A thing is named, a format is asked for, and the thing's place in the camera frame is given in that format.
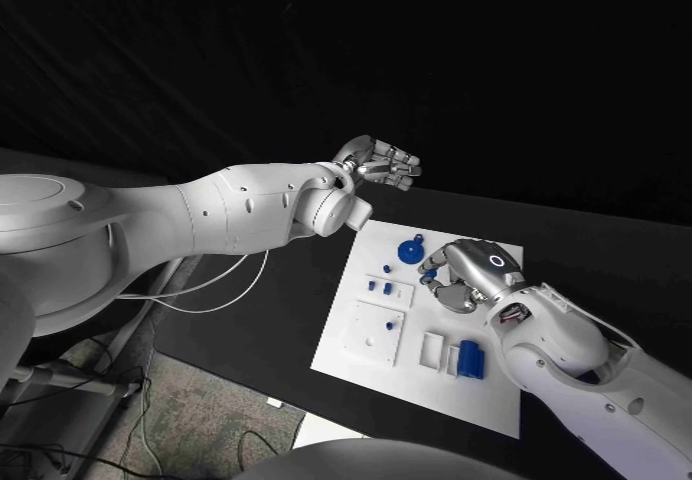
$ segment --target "gray floor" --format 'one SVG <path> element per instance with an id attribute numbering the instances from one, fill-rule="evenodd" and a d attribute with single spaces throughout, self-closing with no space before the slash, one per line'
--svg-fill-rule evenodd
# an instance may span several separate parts
<path id="1" fill-rule="evenodd" d="M 190 270 L 194 264 L 194 261 L 186 261 L 182 269 Z M 167 291 L 180 289 L 183 283 L 184 279 L 174 277 Z M 145 365 L 153 340 L 150 321 L 157 325 L 166 311 L 160 305 L 153 307 L 118 357 L 115 372 Z M 75 357 L 85 357 L 96 351 L 94 345 L 83 344 L 71 353 L 75 361 Z M 153 388 L 151 408 L 145 415 L 147 439 L 166 474 L 183 479 L 222 479 L 236 475 L 238 440 L 246 430 L 259 433 L 280 452 L 290 449 L 303 412 L 285 405 L 280 409 L 267 405 L 265 396 L 157 353 L 148 377 Z M 94 452 L 114 462 L 120 461 L 127 436 L 140 416 L 140 395 L 104 432 L 102 446 Z M 244 440 L 245 467 L 271 455 L 267 446 L 248 435 Z M 158 473 L 143 447 L 140 428 L 132 435 L 125 466 L 138 473 Z M 122 473 L 101 464 L 91 466 L 85 476 L 88 480 L 121 478 Z"/>

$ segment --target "blue object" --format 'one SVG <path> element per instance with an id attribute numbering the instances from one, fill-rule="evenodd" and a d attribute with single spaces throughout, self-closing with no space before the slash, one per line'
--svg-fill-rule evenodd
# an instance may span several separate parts
<path id="1" fill-rule="evenodd" d="M 457 374 L 463 377 L 483 380 L 486 365 L 486 352 L 480 350 L 478 344 L 464 340 L 458 345 Z"/>
<path id="2" fill-rule="evenodd" d="M 409 265 L 417 264 L 425 256 L 422 248 L 422 235 L 418 234 L 412 240 L 406 240 L 398 249 L 399 260 Z"/>

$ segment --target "blue knob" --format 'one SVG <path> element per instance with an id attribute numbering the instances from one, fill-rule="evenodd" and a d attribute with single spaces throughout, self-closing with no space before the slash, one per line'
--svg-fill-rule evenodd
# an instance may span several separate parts
<path id="1" fill-rule="evenodd" d="M 412 240 L 406 240 L 398 249 L 399 260 L 409 265 L 417 264 L 425 256 L 422 248 L 422 235 L 418 234 Z"/>

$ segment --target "hole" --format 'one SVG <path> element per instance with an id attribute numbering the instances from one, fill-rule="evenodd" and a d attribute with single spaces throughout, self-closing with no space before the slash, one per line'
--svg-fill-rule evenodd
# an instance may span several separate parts
<path id="1" fill-rule="evenodd" d="M 627 405 L 627 412 L 630 413 L 630 415 L 639 415 L 643 409 L 644 409 L 644 399 L 639 397 Z"/>
<path id="2" fill-rule="evenodd" d="M 69 208 L 72 210 L 76 210 L 78 212 L 83 210 L 83 205 L 79 202 L 75 202 L 73 200 L 68 202 L 68 205 L 69 205 Z"/>

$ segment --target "black table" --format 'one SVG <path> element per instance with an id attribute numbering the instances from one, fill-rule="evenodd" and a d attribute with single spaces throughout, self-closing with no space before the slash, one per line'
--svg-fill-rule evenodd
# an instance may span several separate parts
<path id="1" fill-rule="evenodd" d="M 404 193 L 366 185 L 360 196 L 373 204 L 375 220 L 522 245 L 528 280 L 546 281 L 692 376 L 692 228 L 422 189 Z M 329 238 L 300 239 L 272 250 L 242 301 L 205 315 L 170 313 L 158 352 L 372 437 L 440 447 L 529 478 L 618 478 L 532 395 L 522 393 L 517 441 L 310 370 L 353 238 L 343 228 Z M 261 257 L 176 305 L 194 310 L 232 299 Z M 187 285 L 235 261 L 206 256 Z"/>

